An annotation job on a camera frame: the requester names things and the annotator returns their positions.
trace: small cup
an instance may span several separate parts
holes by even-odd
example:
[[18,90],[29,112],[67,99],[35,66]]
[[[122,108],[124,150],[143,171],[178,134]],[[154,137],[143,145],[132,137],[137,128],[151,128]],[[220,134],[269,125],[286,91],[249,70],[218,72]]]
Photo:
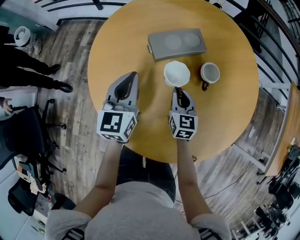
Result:
[[210,84],[216,83],[220,79],[220,70],[216,64],[206,62],[201,66],[200,75],[203,80],[202,90],[206,91]]
[[164,80],[170,87],[182,87],[189,82],[191,73],[188,67],[178,61],[172,61],[165,65]]

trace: wall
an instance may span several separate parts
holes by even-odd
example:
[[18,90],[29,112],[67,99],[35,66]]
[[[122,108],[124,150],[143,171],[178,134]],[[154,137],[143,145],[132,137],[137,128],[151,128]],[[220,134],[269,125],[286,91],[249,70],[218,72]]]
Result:
[[9,27],[10,34],[14,34],[20,26],[27,27],[32,33],[42,35],[50,30],[44,26],[36,24],[34,21],[22,17],[18,14],[0,8],[0,25]]
[[45,9],[39,7],[30,0],[6,0],[1,5],[1,8],[28,18],[35,23],[46,26],[54,31],[58,29],[58,26],[56,25],[58,21],[57,16],[48,13]]

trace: table top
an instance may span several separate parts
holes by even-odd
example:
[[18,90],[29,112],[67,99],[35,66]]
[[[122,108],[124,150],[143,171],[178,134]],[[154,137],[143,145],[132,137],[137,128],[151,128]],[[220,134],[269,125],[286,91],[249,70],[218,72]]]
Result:
[[296,145],[300,143],[300,93],[294,83],[289,89],[285,117],[275,143],[274,150],[271,154],[270,165],[267,166],[266,176],[276,176],[279,174],[281,167],[288,154],[287,149],[292,139],[296,138]]
[[[154,62],[148,34],[199,28],[207,46],[201,55]],[[127,147],[147,158],[176,163],[176,139],[168,126],[173,88],[164,82],[166,63],[178,60],[191,72],[182,88],[196,102],[198,130],[190,141],[197,160],[211,158],[229,147],[245,130],[258,98],[258,70],[252,48],[238,25],[203,0],[133,0],[101,27],[88,64],[90,95],[101,110],[108,87],[131,71],[139,74],[141,112]],[[220,80],[206,92],[197,70],[205,62],[220,69]]]

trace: wooden floor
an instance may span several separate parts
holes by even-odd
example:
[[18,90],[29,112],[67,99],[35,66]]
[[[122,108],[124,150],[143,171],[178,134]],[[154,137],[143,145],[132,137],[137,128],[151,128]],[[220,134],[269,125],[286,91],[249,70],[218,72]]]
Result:
[[[93,186],[107,144],[96,134],[97,112],[87,83],[90,48],[102,24],[102,21],[87,20],[63,22],[57,32],[46,36],[44,48],[38,56],[48,65],[60,63],[62,69],[54,78],[67,81],[74,88],[69,94],[42,89],[38,104],[42,110],[47,99],[55,98],[54,106],[50,107],[49,121],[67,124],[66,130],[51,130],[52,137],[60,145],[60,149],[55,151],[54,163],[67,168],[66,174],[56,172],[53,182],[57,192],[70,197],[75,203],[84,198]],[[261,90],[252,120],[236,144],[257,159],[262,150],[271,154],[282,120],[281,110]],[[273,200],[268,194],[267,181],[256,185],[262,179],[262,176],[256,175],[257,168],[231,148],[195,166],[199,186],[208,205],[215,213],[226,217],[235,230],[241,228],[241,220],[247,222],[253,216],[255,207]],[[176,174],[176,165],[172,168]],[[238,178],[237,183],[217,194]],[[176,199],[176,208],[183,211],[178,191]]]

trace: white bucket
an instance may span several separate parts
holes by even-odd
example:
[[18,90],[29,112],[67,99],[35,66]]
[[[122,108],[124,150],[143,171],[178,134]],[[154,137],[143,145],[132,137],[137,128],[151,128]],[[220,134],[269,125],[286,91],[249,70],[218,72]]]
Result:
[[30,30],[26,27],[19,27],[14,33],[15,43],[22,47],[30,42]]

